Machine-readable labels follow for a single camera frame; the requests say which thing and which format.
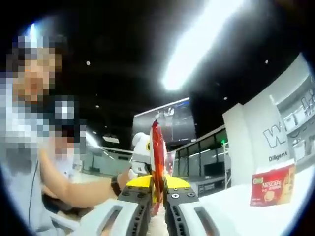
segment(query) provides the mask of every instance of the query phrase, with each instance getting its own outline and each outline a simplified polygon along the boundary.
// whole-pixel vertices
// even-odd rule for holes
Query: nescafe box
[[[289,203],[295,175],[295,164],[252,176],[250,206],[267,207]]]

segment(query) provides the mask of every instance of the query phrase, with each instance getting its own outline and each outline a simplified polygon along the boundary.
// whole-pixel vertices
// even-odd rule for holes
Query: red snack packet
[[[158,125],[158,121],[154,121],[150,131],[150,151],[151,156],[151,167],[152,177],[155,185],[154,195],[156,197],[156,203],[153,206],[152,215],[158,213],[159,204],[162,201],[163,192],[163,171],[164,171],[164,160],[165,160],[165,143],[162,136],[161,127]]]
[[[294,175],[294,164],[253,175],[250,205],[266,207],[289,203],[293,190]]]

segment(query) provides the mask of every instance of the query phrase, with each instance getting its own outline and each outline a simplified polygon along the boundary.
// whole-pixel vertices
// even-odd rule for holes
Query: floor
[[[104,179],[105,177],[89,175],[81,172],[75,172],[73,181],[75,183],[85,183],[91,181],[98,181]],[[66,218],[74,219],[72,216],[62,215]],[[161,205],[159,213],[157,216],[153,217],[149,223],[149,230],[147,236],[168,236],[167,225],[164,220],[165,211]]]

